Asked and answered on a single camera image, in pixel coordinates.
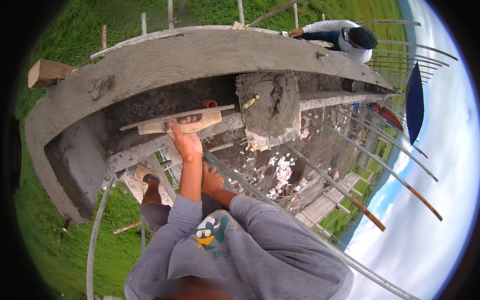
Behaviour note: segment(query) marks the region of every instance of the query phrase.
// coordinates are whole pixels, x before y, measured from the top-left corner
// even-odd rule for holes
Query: gray hoodie
[[[237,195],[230,212],[202,221],[202,203],[178,195],[168,223],[152,237],[125,283],[127,300],[149,300],[140,287],[184,276],[235,279],[252,288],[234,299],[346,299],[349,267],[313,241],[284,212]]]

